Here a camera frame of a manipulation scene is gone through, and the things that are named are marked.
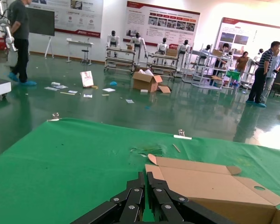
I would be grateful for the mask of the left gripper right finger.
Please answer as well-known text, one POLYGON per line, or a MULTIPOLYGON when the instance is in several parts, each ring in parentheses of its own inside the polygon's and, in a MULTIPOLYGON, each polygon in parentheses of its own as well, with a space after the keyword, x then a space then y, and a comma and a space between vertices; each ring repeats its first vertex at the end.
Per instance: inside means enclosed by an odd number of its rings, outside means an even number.
POLYGON ((226 224, 228 219, 172 191, 167 182, 147 172, 148 200, 160 224, 226 224))

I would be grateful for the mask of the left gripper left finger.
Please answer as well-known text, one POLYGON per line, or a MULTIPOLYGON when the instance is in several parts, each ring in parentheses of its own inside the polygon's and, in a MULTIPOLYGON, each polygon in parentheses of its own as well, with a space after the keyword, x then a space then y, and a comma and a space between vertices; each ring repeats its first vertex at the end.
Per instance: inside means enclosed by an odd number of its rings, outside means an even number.
POLYGON ((126 189, 85 213, 73 224, 133 224, 143 219, 145 209, 145 178, 130 180, 126 189))

